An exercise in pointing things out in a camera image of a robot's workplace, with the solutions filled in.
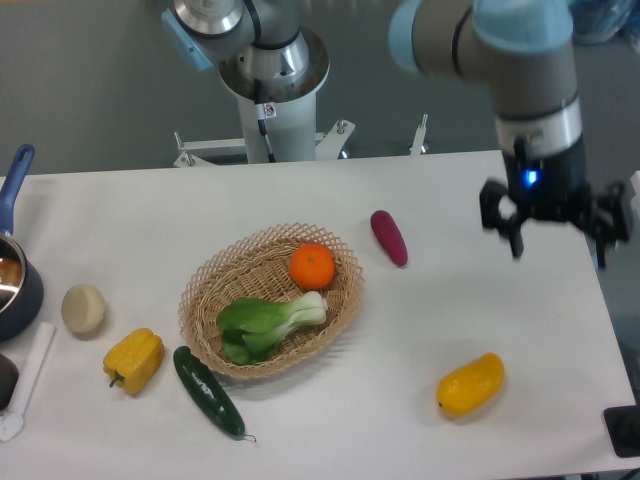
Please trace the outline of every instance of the wicker basket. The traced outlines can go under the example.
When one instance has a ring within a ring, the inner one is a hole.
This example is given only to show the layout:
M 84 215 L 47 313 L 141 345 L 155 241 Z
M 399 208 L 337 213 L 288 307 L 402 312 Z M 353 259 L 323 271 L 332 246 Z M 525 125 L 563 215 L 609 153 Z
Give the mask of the wicker basket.
M 220 311 L 238 297 L 289 301 L 304 291 L 289 277 L 289 259 L 306 243 L 320 243 L 333 254 L 336 273 L 320 291 L 327 320 L 288 335 L 276 352 L 257 365 L 235 365 L 222 350 L 216 325 Z M 246 380 L 279 372 L 327 346 L 353 320 L 363 290 L 362 268 L 348 246 L 324 228 L 278 225 L 247 237 L 198 268 L 180 301 L 180 331 L 192 353 L 210 369 Z

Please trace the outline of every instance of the white tabletop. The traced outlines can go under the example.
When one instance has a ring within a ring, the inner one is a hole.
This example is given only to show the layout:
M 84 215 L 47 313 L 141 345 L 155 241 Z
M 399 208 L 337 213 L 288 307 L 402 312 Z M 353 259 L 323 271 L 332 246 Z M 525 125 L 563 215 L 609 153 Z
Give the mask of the white tabletop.
M 0 445 L 3 478 L 463 480 L 640 466 L 615 456 L 602 418 L 634 399 L 586 242 L 572 227 L 530 222 L 514 262 L 480 223 L 478 193 L 502 172 L 499 153 L 481 152 L 27 178 L 14 238 L 43 277 L 45 301 L 0 351 L 21 368 L 36 324 L 58 331 L 25 429 Z M 377 209 L 405 236 L 405 269 L 375 242 Z M 351 246 L 363 304 L 321 354 L 273 378 L 225 382 L 258 438 L 235 442 L 175 373 L 180 294 L 219 250 L 294 222 Z M 96 285 L 108 304 L 91 339 L 60 318 L 77 283 Z M 141 326 L 167 353 L 132 398 L 109 389 L 102 359 Z M 438 380 L 487 351 L 506 366 L 499 397 L 445 418 Z

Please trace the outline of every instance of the pot handle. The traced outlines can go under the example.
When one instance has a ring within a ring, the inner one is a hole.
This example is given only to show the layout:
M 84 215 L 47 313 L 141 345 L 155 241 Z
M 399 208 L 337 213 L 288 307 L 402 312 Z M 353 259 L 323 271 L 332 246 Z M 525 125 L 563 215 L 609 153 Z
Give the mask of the pot handle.
M 22 145 L 11 164 L 0 190 L 0 232 L 13 233 L 13 207 L 34 155 L 32 145 Z

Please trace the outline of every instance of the purple sweet potato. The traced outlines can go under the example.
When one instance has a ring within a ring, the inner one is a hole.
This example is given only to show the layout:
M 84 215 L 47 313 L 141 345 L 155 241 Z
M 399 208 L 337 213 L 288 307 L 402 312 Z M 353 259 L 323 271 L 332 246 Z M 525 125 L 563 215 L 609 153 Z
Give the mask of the purple sweet potato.
M 407 246 L 389 212 L 385 210 L 374 212 L 371 215 L 371 230 L 391 261 L 399 267 L 404 267 L 409 259 Z

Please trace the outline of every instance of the saucepan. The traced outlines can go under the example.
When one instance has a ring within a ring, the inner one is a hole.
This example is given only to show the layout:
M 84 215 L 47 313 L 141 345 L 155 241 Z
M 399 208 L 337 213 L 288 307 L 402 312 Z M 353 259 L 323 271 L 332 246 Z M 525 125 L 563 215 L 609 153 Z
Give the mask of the saucepan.
M 22 145 L 0 190 L 0 342 L 21 333 L 33 321 L 44 298 L 42 278 L 13 234 L 13 208 L 35 150 Z

